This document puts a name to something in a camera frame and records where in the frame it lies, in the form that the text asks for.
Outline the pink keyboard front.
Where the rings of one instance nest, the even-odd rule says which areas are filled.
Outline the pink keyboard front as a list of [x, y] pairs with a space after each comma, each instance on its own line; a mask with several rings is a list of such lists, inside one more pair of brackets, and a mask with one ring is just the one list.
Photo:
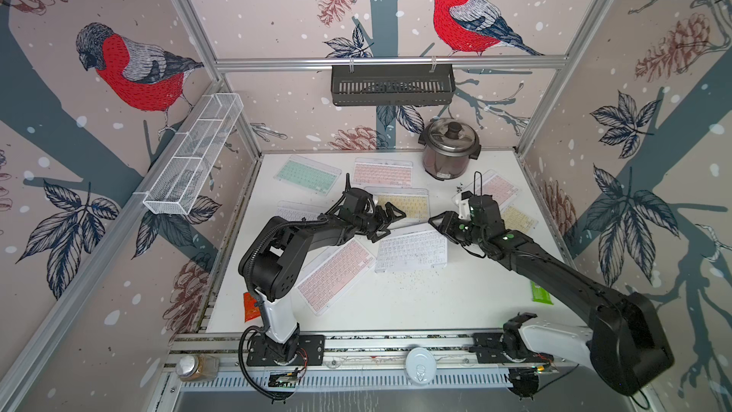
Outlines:
[[315, 315], [322, 315], [344, 296], [376, 262], [376, 257], [358, 240], [328, 247], [302, 271], [295, 286]]

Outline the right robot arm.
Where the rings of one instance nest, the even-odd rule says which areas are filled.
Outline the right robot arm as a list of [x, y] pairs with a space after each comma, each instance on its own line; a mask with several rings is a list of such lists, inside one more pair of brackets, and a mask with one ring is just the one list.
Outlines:
[[671, 346], [648, 298], [595, 282], [547, 253], [533, 238], [507, 229], [491, 196], [464, 192], [457, 205], [457, 212], [430, 217], [430, 225], [464, 250], [478, 246], [478, 258], [528, 278], [583, 321], [572, 327], [520, 314], [504, 326], [509, 357], [521, 359], [527, 352], [559, 356], [593, 369], [624, 396], [636, 394], [673, 366]]

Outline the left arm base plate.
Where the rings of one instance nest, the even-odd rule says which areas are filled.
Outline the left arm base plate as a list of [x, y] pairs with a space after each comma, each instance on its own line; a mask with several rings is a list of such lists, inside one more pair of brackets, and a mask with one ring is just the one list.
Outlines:
[[321, 366], [325, 350], [324, 335], [301, 335], [297, 332], [286, 343], [276, 343], [266, 335], [255, 334], [248, 343], [245, 362], [248, 367]]

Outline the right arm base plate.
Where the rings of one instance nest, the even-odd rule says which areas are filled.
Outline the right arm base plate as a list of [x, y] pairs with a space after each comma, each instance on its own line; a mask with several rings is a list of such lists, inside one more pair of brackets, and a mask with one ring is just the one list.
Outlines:
[[552, 364], [554, 357], [531, 351], [517, 331], [508, 333], [491, 331], [472, 335], [473, 344], [468, 348], [477, 356], [480, 364]]

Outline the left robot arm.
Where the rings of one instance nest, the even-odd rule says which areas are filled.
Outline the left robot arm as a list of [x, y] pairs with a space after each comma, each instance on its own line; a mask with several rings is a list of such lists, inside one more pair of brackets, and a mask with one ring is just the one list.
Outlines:
[[406, 213], [394, 204], [380, 207], [373, 195], [351, 186], [315, 220], [272, 217], [238, 265], [238, 274], [260, 311], [262, 325], [255, 331], [263, 339], [264, 355], [289, 362], [300, 348], [299, 324], [287, 299], [311, 251], [341, 246], [355, 236], [377, 242], [391, 233], [392, 223], [405, 218]]

